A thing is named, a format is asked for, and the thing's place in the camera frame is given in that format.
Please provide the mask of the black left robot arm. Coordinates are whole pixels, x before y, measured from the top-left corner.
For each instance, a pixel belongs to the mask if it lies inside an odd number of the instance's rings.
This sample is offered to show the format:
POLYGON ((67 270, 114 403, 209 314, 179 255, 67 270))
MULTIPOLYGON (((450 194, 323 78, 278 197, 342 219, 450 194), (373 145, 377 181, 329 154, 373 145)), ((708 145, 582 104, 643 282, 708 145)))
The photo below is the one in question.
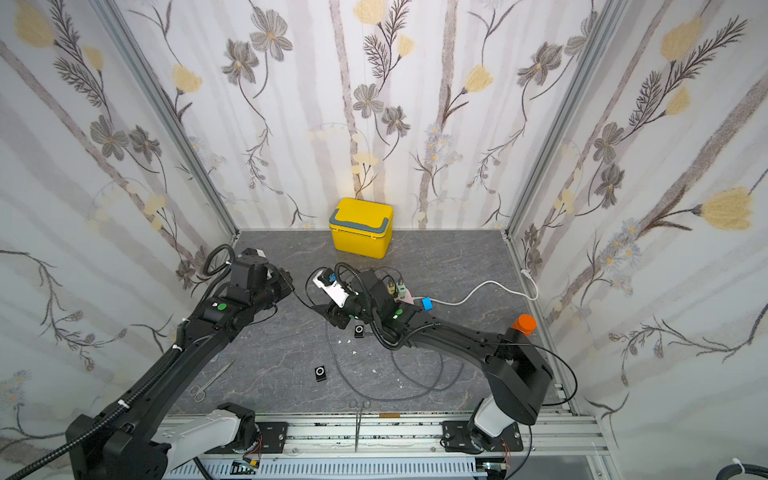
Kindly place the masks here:
POLYGON ((70 459, 76 479, 160 479, 176 467, 219 447, 250 453, 262 434, 252 410, 232 403, 215 409, 190 430, 170 438, 158 429, 193 380, 255 316, 293 291, 290 273, 258 249, 207 268, 214 276, 193 312, 177 328, 171 347, 115 402, 94 417, 81 415, 65 432, 64 445, 13 473, 24 479, 60 457, 70 459))

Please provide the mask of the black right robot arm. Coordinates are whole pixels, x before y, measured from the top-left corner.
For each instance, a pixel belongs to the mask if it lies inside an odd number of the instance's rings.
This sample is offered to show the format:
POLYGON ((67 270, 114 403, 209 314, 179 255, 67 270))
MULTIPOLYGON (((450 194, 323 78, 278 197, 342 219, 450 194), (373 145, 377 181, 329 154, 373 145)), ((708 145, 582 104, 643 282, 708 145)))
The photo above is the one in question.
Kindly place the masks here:
POLYGON ((479 369, 490 396, 470 418, 477 440, 496 439, 513 423, 536 424, 554 372, 522 331, 510 327, 503 334, 490 333, 442 320, 391 293, 373 269, 359 271, 339 263, 321 268, 311 282, 328 296, 329 302, 315 309, 334 327, 361 321, 392 352, 427 348, 479 369))

